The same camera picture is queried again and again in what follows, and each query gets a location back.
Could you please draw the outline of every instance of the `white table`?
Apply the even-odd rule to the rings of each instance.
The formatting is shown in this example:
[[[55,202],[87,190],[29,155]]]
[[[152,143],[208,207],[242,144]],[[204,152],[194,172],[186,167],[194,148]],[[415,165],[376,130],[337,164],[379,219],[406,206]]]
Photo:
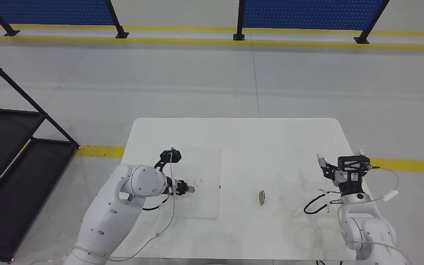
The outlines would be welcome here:
[[[339,231],[337,206],[331,206],[330,213],[303,213],[305,204],[320,194],[317,189],[337,190],[323,177],[316,153],[332,164],[339,156],[352,155],[337,120],[140,118],[134,122],[122,163],[154,165],[171,146],[221,151],[219,215],[176,217],[137,257],[354,260]],[[181,166],[185,156],[182,151]],[[173,165],[176,171],[180,163]],[[168,165],[164,171],[169,174]],[[262,189],[266,202],[260,206]],[[364,190],[369,193],[366,184]],[[200,198],[202,193],[194,195]],[[326,196],[315,206],[336,197]],[[149,198],[149,206],[161,199]],[[184,206],[181,199],[177,197],[179,207]],[[113,256],[132,256],[167,225],[171,212],[171,199],[157,211],[142,212]]]

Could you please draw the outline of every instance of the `black shelf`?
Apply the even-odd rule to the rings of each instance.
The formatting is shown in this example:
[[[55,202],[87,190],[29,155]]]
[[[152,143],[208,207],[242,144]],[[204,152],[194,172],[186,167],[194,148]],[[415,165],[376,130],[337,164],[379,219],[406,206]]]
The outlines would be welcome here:
[[[76,151],[70,142],[32,139],[0,179],[0,261],[10,262]]]
[[[37,110],[0,109],[0,262],[12,263],[80,145],[1,68],[0,76]],[[43,121],[68,141],[34,138]]]
[[[35,111],[0,109],[0,174],[15,159],[43,120],[44,117]]]

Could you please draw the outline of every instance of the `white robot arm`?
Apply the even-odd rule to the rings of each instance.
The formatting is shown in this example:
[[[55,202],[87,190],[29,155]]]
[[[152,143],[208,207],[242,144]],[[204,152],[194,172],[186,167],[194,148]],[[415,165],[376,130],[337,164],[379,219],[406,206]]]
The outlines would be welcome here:
[[[341,233],[346,245],[356,251],[356,260],[369,265],[411,265],[395,248],[394,228],[378,212],[370,196],[362,190],[362,178],[373,167],[370,159],[360,150],[356,156],[339,157],[338,166],[326,162],[317,155],[318,163],[326,178],[340,189],[341,198],[331,204],[341,204],[337,211]],[[385,195],[389,199],[396,190]],[[357,217],[355,214],[367,214]]]
[[[172,149],[160,157],[155,167],[120,164],[115,168],[85,213],[77,242],[63,259],[63,265],[105,264],[134,227],[146,198],[173,195],[168,191],[172,180],[162,173],[162,168],[170,160],[178,162],[181,154]],[[176,195],[194,192],[184,181],[176,184]],[[120,192],[128,193],[129,198],[120,199]]]

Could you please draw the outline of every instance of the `black cable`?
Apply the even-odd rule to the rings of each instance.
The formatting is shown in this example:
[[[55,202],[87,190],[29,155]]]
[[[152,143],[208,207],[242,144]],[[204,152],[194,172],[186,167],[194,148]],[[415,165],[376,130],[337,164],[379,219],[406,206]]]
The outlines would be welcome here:
[[[316,210],[316,211],[314,211],[314,212],[309,212],[309,211],[306,211],[306,209],[314,202],[314,201],[316,201],[316,200],[318,200],[319,198],[321,198],[321,197],[324,197],[324,196],[326,196],[327,194],[328,194],[329,192],[327,192],[327,193],[324,193],[324,194],[321,194],[320,196],[318,196],[318,197],[316,197],[315,199],[313,199],[312,201],[310,201],[306,206],[305,206],[305,208],[303,208],[303,212],[304,213],[306,213],[307,215],[314,215],[314,214],[316,214],[316,213],[318,213],[320,210],[322,210],[322,209],[324,209],[324,208],[326,208],[328,205],[327,204],[324,204],[321,208],[319,208],[318,210]]]
[[[170,196],[168,196],[165,200],[163,200],[163,201],[162,201],[162,204],[164,204],[164,203],[168,200],[168,198],[169,198],[169,197],[170,197]],[[156,206],[156,207],[153,207],[153,208],[143,208],[143,211],[153,211],[153,210],[159,209],[159,207],[160,207],[162,204],[160,204],[160,205],[158,205],[158,206]]]

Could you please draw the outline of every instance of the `gray concrete floor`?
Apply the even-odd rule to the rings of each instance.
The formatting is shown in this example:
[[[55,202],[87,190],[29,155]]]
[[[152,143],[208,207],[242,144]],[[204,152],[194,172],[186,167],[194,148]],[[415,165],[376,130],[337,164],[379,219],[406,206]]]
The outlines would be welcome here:
[[[354,151],[424,158],[423,53],[2,43],[0,62],[80,144],[124,146],[138,117],[334,117]],[[0,95],[2,109],[31,109],[3,80]],[[48,125],[38,135],[61,137]],[[59,260],[118,163],[74,158],[20,247],[17,264]],[[424,175],[399,176],[400,195],[378,207],[395,227],[399,249],[420,264]],[[385,174],[366,181],[374,196],[394,182]],[[129,264],[140,262],[169,261]]]

